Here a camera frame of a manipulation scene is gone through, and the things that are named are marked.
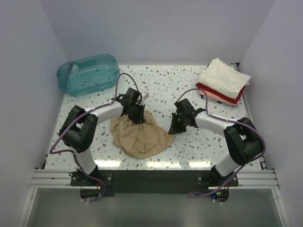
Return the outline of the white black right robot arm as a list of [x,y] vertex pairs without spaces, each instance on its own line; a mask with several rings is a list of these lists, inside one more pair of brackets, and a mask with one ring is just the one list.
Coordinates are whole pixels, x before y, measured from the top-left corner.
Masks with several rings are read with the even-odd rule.
[[234,178],[235,170],[245,166],[265,151],[265,142],[252,121],[243,117],[237,121],[212,115],[206,109],[195,109],[188,99],[175,103],[169,134],[181,134],[187,127],[212,131],[225,138],[228,155],[214,165],[206,174],[197,174],[198,185],[218,186],[229,177]]

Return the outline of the beige t shirt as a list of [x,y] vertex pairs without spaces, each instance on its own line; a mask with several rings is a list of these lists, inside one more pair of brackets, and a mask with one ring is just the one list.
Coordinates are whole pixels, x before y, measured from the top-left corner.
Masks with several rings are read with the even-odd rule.
[[155,156],[169,148],[175,140],[173,135],[157,125],[149,111],[145,111],[143,116],[142,124],[134,123],[127,115],[110,120],[113,145],[136,159]]

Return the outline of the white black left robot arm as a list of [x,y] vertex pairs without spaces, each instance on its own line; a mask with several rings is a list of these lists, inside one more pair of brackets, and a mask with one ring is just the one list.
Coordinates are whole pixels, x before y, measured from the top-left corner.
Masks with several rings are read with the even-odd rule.
[[135,124],[144,122],[145,100],[147,92],[129,88],[125,94],[113,99],[113,102],[91,109],[75,106],[69,112],[59,131],[59,138],[70,148],[78,170],[70,173],[71,186],[109,185],[107,178],[102,178],[98,166],[93,160],[90,146],[93,142],[96,127],[112,118],[126,115]]

